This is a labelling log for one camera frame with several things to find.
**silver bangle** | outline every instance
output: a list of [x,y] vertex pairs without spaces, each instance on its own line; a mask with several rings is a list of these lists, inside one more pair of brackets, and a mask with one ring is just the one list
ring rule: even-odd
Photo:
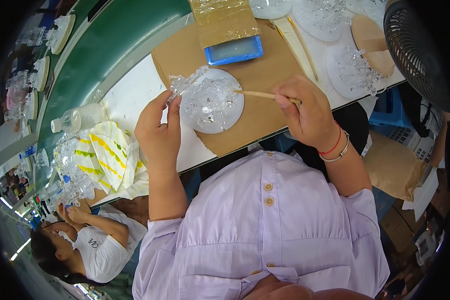
[[345,148],[343,149],[342,152],[340,152],[340,155],[339,155],[337,158],[334,158],[334,159],[324,159],[324,157],[323,157],[321,154],[318,154],[318,156],[319,156],[324,162],[327,162],[327,163],[334,162],[334,161],[339,160],[339,159],[341,159],[342,157],[344,157],[345,153],[347,153],[348,145],[350,144],[350,135],[349,135],[348,132],[346,132],[345,130],[343,130],[343,132],[344,132],[345,135],[346,135],[346,145],[345,145]]

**lavender shirt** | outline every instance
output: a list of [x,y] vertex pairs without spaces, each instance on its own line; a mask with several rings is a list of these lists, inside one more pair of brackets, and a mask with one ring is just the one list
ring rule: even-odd
[[237,160],[200,185],[184,218],[148,230],[134,300],[242,299],[270,274],[373,298],[390,275],[372,192],[339,196],[298,155]]

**bottle cap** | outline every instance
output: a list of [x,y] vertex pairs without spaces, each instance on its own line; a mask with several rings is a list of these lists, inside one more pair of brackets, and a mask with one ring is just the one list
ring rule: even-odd
[[54,134],[59,132],[61,130],[60,129],[60,119],[56,118],[56,119],[52,120],[52,122],[50,123],[50,127],[52,128],[52,132]]

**woman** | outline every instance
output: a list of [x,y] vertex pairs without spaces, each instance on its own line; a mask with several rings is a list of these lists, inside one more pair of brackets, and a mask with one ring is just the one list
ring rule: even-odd
[[147,233],[144,225],[108,204],[97,215],[63,204],[57,213],[65,222],[33,232],[31,251],[43,271],[69,284],[105,285],[127,267]]
[[290,133],[321,153],[330,183],[298,155],[260,150],[206,179],[187,209],[176,172],[180,98],[167,124],[171,91],[142,111],[135,136],[148,159],[150,221],[135,300],[371,299],[381,290],[390,271],[353,137],[307,78],[294,75],[272,93]]

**fan grille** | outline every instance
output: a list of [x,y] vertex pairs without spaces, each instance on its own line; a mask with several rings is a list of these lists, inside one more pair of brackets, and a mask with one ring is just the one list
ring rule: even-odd
[[430,102],[449,104],[440,54],[414,10],[397,1],[387,8],[384,19],[390,55],[400,72]]

